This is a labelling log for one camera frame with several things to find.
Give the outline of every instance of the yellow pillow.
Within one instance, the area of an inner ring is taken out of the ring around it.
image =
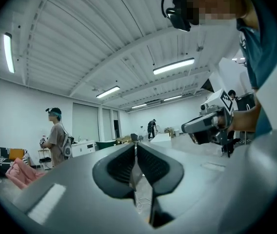
[[[15,160],[16,158],[20,158],[22,160],[24,153],[25,153],[24,149],[12,149],[11,148],[8,159]]]

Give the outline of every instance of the pink cushion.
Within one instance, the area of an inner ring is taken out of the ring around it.
[[[26,165],[20,158],[16,158],[13,165],[6,172],[6,176],[20,189],[27,187],[31,182],[43,175],[45,173],[37,172]]]

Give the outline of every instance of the black padding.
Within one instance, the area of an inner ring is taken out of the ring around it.
[[[138,165],[153,187],[153,198],[173,192],[184,176],[183,166],[141,143],[137,153]]]
[[[98,161],[92,169],[93,179],[110,197],[134,199],[134,190],[129,186],[134,164],[134,144],[129,144]]]

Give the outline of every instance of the ceiling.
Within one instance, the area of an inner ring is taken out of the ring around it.
[[[238,51],[235,21],[186,33],[162,16],[160,1],[10,0],[0,11],[0,78],[126,110],[201,93],[212,66]],[[165,8],[172,6],[165,0]],[[15,74],[6,64],[5,32],[12,34]],[[195,63],[153,73],[188,58]],[[114,94],[96,98],[116,85]]]

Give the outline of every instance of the fluorescent light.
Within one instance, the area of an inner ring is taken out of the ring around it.
[[[169,65],[166,65],[166,66],[154,69],[153,70],[154,71],[154,75],[158,75],[160,73],[163,73],[163,72],[175,69],[175,68],[180,68],[180,67],[184,67],[184,66],[187,66],[187,65],[191,65],[194,62],[195,62],[194,58],[190,58],[190,59],[186,59],[186,60],[183,60],[183,61],[174,62],[174,63],[171,63]]]
[[[15,73],[15,68],[13,64],[13,56],[12,56],[12,35],[9,33],[4,34],[4,51],[6,62],[8,66],[8,70],[11,73]]]
[[[118,86],[113,87],[113,88],[111,88],[111,89],[109,89],[109,90],[107,90],[107,91],[105,91],[105,92],[99,94],[98,96],[96,96],[96,98],[102,98],[102,97],[104,97],[104,96],[106,96],[106,95],[108,95],[108,94],[113,93],[114,91],[119,90],[119,89],[120,89],[120,88],[119,88]]]
[[[131,107],[131,108],[138,108],[138,107],[144,107],[144,106],[147,106],[147,104],[142,104],[142,105]]]
[[[167,98],[167,99],[164,99],[164,101],[171,100],[171,99],[176,99],[176,98],[180,98],[180,97],[182,97],[182,96],[175,96],[175,97]]]

